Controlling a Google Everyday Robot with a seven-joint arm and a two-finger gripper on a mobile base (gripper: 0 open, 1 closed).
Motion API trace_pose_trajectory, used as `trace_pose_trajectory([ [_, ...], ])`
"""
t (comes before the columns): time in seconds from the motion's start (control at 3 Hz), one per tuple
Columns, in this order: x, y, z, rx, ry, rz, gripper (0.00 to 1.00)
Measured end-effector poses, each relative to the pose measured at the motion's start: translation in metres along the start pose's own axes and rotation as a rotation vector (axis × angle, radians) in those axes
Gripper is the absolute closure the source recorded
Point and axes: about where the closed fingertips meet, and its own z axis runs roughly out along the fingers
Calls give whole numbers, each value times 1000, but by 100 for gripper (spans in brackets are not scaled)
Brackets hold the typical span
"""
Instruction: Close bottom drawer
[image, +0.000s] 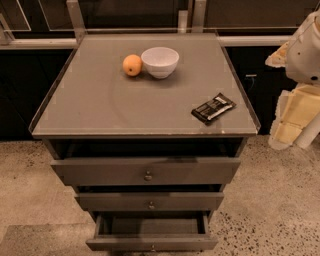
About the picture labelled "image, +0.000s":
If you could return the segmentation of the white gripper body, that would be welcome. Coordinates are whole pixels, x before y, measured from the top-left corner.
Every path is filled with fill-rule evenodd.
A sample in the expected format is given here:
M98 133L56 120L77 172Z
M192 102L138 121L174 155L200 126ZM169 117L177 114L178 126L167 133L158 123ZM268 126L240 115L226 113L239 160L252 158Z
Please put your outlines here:
M320 113L320 87L299 83L288 95L280 122L301 130Z

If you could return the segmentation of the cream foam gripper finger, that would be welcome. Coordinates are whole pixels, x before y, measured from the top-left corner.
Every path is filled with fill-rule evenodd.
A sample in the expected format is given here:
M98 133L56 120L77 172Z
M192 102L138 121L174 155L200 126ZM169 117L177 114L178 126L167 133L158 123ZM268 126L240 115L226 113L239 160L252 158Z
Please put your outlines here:
M275 120L272 123L269 136L269 146L275 150L284 150L290 147L299 137L302 130L291 124L283 124Z

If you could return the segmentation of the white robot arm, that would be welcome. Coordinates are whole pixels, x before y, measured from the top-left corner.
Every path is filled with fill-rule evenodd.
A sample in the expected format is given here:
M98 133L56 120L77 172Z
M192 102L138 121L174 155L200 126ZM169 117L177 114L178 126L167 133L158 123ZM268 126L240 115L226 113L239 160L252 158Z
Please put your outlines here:
M292 37L268 56L265 64L284 67L297 83L279 96L269 145L276 150L293 144L308 147L319 133L320 116L320 10L311 13Z

